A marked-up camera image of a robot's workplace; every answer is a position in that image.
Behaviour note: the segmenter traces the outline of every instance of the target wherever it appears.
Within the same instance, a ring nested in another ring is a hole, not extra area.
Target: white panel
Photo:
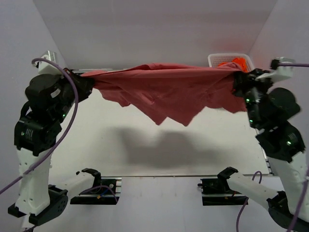
[[[273,58],[282,56],[293,58],[297,63],[309,63],[308,21],[308,0],[278,0],[250,52],[255,66],[268,69]],[[309,145],[308,73],[309,68],[295,68],[293,78],[275,85],[287,88],[295,94],[302,112],[291,122],[300,130],[307,146]]]
[[[35,0],[70,68],[207,65],[248,53],[276,0]]]
[[[234,232],[241,206],[203,206],[198,177],[123,178],[115,205],[69,205],[58,218],[36,232]],[[262,184],[282,190],[279,178]],[[253,201],[239,223],[241,232],[284,232],[268,212]]]
[[[134,106],[122,108],[95,90],[79,105],[50,173],[65,178],[87,167],[104,176],[217,175],[227,166],[268,173],[255,135],[245,112],[205,108],[188,127],[169,118],[157,126]]]

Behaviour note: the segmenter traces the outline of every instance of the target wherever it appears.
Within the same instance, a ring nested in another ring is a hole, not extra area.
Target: black mount
[[[234,173],[238,173],[236,168],[227,167],[223,171],[221,171],[218,176],[218,183],[223,188],[225,192],[230,191],[230,187],[228,186],[227,179]]]
[[[65,71],[77,88],[79,102],[87,99],[92,92],[94,79],[82,78],[69,69]],[[38,156],[56,143],[56,136],[61,132],[60,124],[74,104],[75,97],[72,86],[64,76],[51,74],[34,77],[25,94],[28,102],[23,106],[15,126],[14,145],[18,150],[25,148]],[[66,190],[49,186],[48,193],[50,205],[37,216],[31,214],[30,223],[40,226],[58,217],[67,205]],[[8,213],[17,218],[25,215],[15,204],[8,208]]]
[[[276,60],[272,61],[272,67],[278,67]],[[267,94],[273,84],[271,79],[256,79],[266,72],[255,69],[249,73],[234,73],[233,94],[245,100],[250,126],[259,130],[256,138],[266,155],[291,162],[294,155],[305,151],[299,131],[288,122],[288,119],[300,112],[300,106],[293,93],[287,89],[275,88]],[[293,215],[289,212],[285,192],[279,192],[275,198],[268,199],[268,205],[273,220],[287,229]],[[294,230],[308,232],[309,223],[298,218]]]
[[[101,185],[101,173],[99,171],[92,168],[84,168],[82,169],[82,173],[89,173],[95,178],[93,181],[93,187]]]
[[[63,210],[68,204],[67,190],[61,190],[56,188],[54,185],[48,186],[48,195],[50,199],[50,204],[37,216],[30,214],[29,222],[36,226],[41,226],[44,223],[58,217],[62,214]],[[14,217],[20,218],[26,214],[19,211],[15,204],[12,204],[8,208],[8,213]]]

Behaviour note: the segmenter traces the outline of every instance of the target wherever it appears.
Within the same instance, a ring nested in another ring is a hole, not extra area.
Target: white wall
[[[248,53],[276,1],[34,0],[75,69],[205,66],[210,53]]]
[[[250,56],[257,68],[268,69],[271,59],[285,56],[309,63],[309,1],[278,0],[261,30]],[[291,122],[309,145],[309,69],[295,68],[294,77],[276,84],[292,91],[302,112]]]
[[[26,102],[25,88],[37,74],[31,59],[46,50],[58,53],[46,25],[31,0],[2,0],[0,3],[0,189],[18,176],[18,159],[14,147],[14,126]],[[16,232],[21,220],[7,214],[15,202],[18,186],[0,196],[0,231]]]

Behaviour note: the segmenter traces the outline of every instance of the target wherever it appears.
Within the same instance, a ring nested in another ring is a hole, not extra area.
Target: black clamp
[[[36,226],[41,226],[50,220],[55,219],[56,217],[60,216],[64,209],[66,208],[68,204],[68,191],[67,190],[61,190],[56,188],[54,185],[48,186],[48,194],[50,199],[50,204],[48,207],[46,207],[41,213],[39,213],[37,216],[34,214],[30,214],[29,216],[29,222]],[[10,215],[13,215],[17,218],[23,217],[26,214],[19,211],[18,207],[15,206],[15,204],[12,204],[8,208],[8,213]]]
[[[273,59],[270,64],[272,70],[276,70],[279,67],[280,61],[278,59]]]
[[[92,168],[84,168],[82,169],[82,173],[89,173],[95,178],[93,187],[101,185],[101,173],[99,171]]]
[[[65,69],[73,80],[79,102],[88,98],[94,79],[83,78]],[[15,126],[14,145],[18,150],[25,148],[33,155],[51,148],[61,132],[60,124],[72,107],[75,96],[73,88],[62,75],[41,74],[30,81],[25,90],[28,102],[21,110]]]
[[[218,182],[222,186],[225,192],[230,191],[231,189],[228,186],[227,179],[234,173],[238,173],[238,170],[232,167],[225,168],[222,172],[220,172],[218,176]]]
[[[293,215],[289,211],[288,200],[284,191],[279,191],[273,199],[268,199],[268,212],[271,218],[282,228],[287,229],[292,222]],[[293,228],[297,232],[308,232],[309,223],[298,218]]]

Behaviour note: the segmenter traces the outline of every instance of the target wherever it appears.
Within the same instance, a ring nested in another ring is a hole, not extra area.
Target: white backdrop
[[[34,0],[73,69],[248,53],[276,0]]]
[[[104,176],[217,175],[228,166],[267,174],[255,135],[246,112],[205,108],[188,127],[169,118],[157,126],[133,105],[122,108],[95,90],[55,150],[51,177],[85,167]]]

